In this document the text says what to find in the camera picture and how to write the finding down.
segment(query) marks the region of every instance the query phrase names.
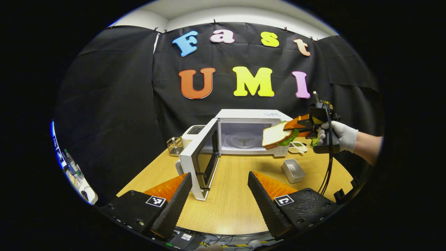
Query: orange letter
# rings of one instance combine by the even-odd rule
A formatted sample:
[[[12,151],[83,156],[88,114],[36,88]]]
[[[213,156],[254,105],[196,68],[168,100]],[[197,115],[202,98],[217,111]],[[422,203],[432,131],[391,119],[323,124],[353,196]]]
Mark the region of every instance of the orange letter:
[[[207,97],[212,91],[212,73],[215,72],[214,68],[203,68],[200,70],[204,76],[204,86],[200,91],[194,90],[195,70],[185,70],[178,73],[181,77],[181,93],[188,99],[202,99]]]
[[[299,48],[299,51],[304,54],[305,56],[309,57],[311,53],[309,51],[306,51],[305,47],[308,47],[306,43],[302,41],[302,39],[294,39],[293,42],[297,44],[297,47]]]

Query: letter a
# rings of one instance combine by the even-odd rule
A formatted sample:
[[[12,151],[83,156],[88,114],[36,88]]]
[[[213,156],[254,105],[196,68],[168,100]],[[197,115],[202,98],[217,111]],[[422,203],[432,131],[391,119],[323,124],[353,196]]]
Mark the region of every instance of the letter a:
[[[228,29],[214,30],[213,33],[215,35],[212,35],[210,38],[212,42],[225,42],[226,44],[232,44],[233,42],[235,42],[234,33]]]

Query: tabletop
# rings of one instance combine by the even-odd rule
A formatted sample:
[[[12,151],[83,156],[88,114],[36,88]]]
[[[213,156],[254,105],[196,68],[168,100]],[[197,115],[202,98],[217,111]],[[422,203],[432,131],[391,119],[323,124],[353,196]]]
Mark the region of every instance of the tabletop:
[[[195,199],[192,193],[184,204],[177,226],[210,234],[251,234],[268,231],[259,207],[248,187],[249,171],[264,174],[292,188],[311,188],[316,192],[321,187],[328,167],[328,154],[316,154],[310,147],[311,140],[296,138],[307,144],[304,154],[288,153],[285,157],[273,155],[225,155],[220,156],[211,189],[206,201]],[[295,159],[305,172],[299,183],[288,182],[282,170],[286,159]],[[167,149],[131,180],[117,196],[129,190],[144,192],[164,181],[178,176],[175,162]],[[352,176],[333,158],[330,182],[324,196],[335,201],[334,193],[341,188],[348,193],[353,187]]]

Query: wire basket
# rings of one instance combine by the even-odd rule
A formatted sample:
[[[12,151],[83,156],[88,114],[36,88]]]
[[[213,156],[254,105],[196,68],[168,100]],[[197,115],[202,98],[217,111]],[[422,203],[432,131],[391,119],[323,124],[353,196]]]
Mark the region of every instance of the wire basket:
[[[181,137],[172,137],[166,143],[170,156],[179,156],[184,149]]]

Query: microwave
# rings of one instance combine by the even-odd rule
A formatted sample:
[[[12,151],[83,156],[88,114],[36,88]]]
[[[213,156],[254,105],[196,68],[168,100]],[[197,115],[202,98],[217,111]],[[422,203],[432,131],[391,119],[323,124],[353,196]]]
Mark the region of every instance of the microwave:
[[[285,157],[289,146],[262,147],[263,129],[290,120],[278,110],[222,109],[206,125],[193,125],[184,132],[177,172],[191,173],[191,192],[205,201],[221,154]]]

